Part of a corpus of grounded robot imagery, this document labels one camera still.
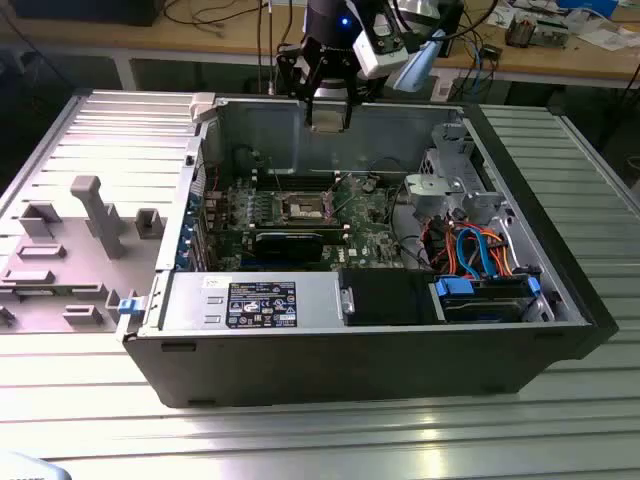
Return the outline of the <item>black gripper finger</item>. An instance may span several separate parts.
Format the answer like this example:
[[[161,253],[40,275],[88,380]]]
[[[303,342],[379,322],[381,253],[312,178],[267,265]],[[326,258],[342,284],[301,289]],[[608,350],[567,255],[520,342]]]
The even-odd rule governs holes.
[[[324,79],[327,53],[318,42],[303,42],[281,46],[276,56],[286,95],[305,104],[307,127],[313,124],[314,98]]]
[[[333,78],[341,81],[346,89],[346,108],[343,116],[343,128],[350,127],[353,109],[360,104],[357,86],[359,63],[353,55],[342,56],[335,62]]]

